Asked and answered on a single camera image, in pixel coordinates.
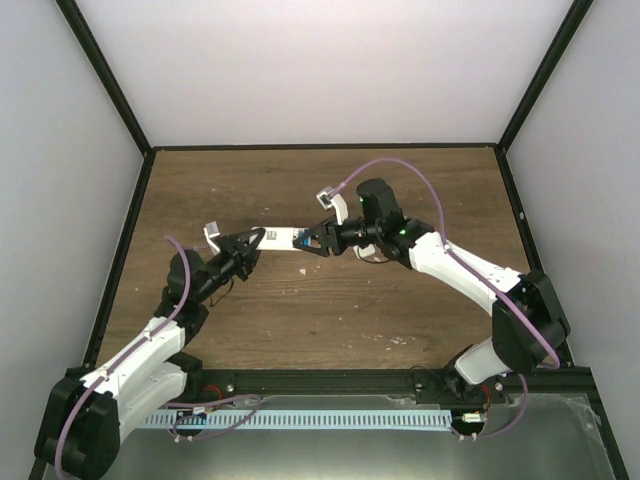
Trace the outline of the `white remote control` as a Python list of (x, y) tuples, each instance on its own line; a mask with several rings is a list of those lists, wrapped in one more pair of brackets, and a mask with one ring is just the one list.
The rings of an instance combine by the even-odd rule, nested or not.
[(297, 251), (293, 242), (308, 229), (297, 227), (263, 227), (262, 236), (257, 249), (259, 251)]

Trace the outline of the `blue battery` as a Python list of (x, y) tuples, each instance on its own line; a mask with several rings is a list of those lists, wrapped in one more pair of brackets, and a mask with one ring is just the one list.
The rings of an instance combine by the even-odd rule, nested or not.
[(322, 246), (322, 242), (319, 240), (318, 234), (315, 233), (313, 229), (301, 229), (293, 240), (293, 245), (319, 247)]

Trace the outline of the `white battery cover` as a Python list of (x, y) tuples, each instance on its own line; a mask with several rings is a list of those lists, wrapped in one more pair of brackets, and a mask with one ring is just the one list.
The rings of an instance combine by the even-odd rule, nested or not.
[(371, 257), (376, 253), (376, 249), (374, 245), (367, 245), (365, 247), (354, 246), (353, 250), (359, 259), (365, 259), (365, 258)]

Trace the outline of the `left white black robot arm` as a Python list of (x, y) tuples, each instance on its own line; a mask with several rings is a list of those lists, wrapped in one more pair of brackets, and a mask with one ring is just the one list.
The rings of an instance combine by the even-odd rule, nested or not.
[(67, 374), (52, 387), (34, 454), (58, 478), (103, 477), (149, 415), (176, 398), (191, 404), (203, 395), (201, 364), (182, 351), (209, 315), (206, 300), (253, 272), (265, 234), (261, 227), (214, 234), (209, 260), (178, 246), (161, 301), (143, 329), (102, 365)]

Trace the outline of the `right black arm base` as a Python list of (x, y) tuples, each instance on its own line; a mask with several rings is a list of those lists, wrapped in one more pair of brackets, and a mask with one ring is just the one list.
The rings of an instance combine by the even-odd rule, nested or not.
[(476, 403), (503, 403), (504, 394), (486, 384), (467, 383), (453, 370), (413, 369), (414, 390), (423, 397), (441, 405)]

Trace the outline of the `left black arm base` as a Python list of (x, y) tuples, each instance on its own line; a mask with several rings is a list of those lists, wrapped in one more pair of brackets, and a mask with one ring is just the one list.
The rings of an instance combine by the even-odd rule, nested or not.
[(235, 383), (232, 370), (194, 369), (187, 373), (185, 389), (177, 400), (203, 403), (226, 399), (235, 392)]

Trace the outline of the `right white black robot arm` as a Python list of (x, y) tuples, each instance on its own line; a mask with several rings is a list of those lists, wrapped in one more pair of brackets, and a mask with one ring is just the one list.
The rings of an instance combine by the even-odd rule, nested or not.
[(339, 194), (319, 192), (323, 208), (335, 214), (304, 230), (293, 246), (323, 257), (376, 247), (386, 259), (436, 278), (480, 306), (491, 318), (491, 335), (450, 361), (444, 389), (451, 400), (468, 402), (490, 377), (560, 367), (557, 349), (570, 328), (543, 272), (500, 267), (449, 242), (431, 225), (407, 217), (380, 178), (364, 181), (356, 193), (359, 217), (349, 216)]

